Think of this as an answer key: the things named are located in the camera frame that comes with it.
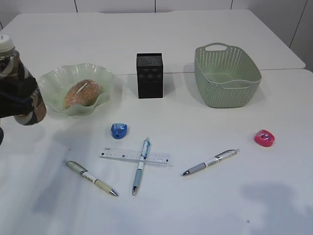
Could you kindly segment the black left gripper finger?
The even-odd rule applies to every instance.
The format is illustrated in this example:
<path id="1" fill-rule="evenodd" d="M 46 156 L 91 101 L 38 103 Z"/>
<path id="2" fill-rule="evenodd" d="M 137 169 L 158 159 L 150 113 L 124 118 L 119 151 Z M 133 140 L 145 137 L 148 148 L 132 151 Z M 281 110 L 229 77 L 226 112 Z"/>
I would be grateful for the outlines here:
<path id="1" fill-rule="evenodd" d="M 0 81 L 0 117 L 27 115 L 33 110 L 32 94 L 37 89 L 36 79 L 31 77 L 23 81 Z"/>

